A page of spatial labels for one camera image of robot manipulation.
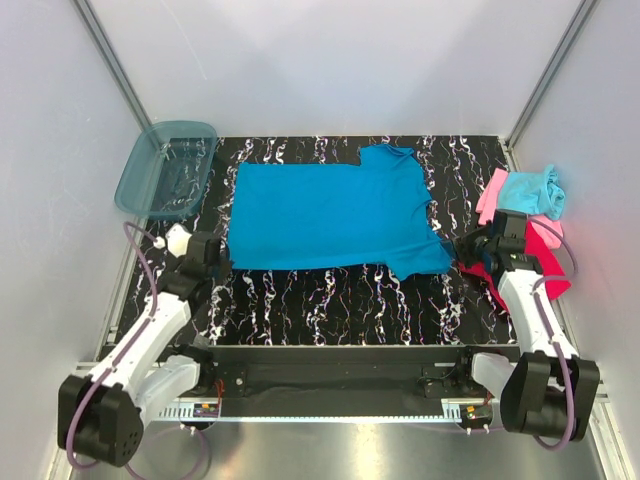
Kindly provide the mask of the blue t shirt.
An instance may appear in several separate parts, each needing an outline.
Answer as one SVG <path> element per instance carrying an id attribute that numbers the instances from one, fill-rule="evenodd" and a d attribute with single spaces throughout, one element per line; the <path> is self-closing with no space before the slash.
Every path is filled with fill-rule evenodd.
<path id="1" fill-rule="evenodd" d="M 238 168 L 228 235 L 246 270 L 387 266 L 399 280 L 444 274 L 452 257 L 427 219 L 431 195 L 410 147 L 364 147 L 350 164 Z"/>

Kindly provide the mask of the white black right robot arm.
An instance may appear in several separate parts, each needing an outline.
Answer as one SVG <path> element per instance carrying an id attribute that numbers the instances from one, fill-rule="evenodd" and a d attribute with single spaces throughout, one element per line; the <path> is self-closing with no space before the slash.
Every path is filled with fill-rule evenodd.
<path id="1" fill-rule="evenodd" d="M 498 210 L 489 224 L 452 244 L 459 264 L 479 264 L 491 276 L 520 349 L 517 362 L 469 350 L 454 371 L 454 384 L 470 397 L 485 389 L 498 399 L 506 431 L 531 435 L 543 448 L 559 451 L 584 437 L 600 370 L 580 357 L 562 331 L 546 291 L 555 278 L 525 251 L 528 222 L 524 213 Z"/>

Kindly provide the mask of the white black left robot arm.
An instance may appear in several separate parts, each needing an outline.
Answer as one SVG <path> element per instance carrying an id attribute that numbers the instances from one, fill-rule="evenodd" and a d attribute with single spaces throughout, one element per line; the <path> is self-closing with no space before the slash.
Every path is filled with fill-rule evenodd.
<path id="1" fill-rule="evenodd" d="M 76 469 L 126 466 L 148 424 L 174 399 L 203 396 L 219 384 L 213 354 L 201 346 L 179 346 L 159 369 L 152 366 L 230 272 L 228 250 L 221 238 L 180 225 L 154 245 L 175 262 L 154 275 L 145 255 L 137 255 L 151 287 L 141 315 L 102 361 L 59 388 L 57 443 Z"/>

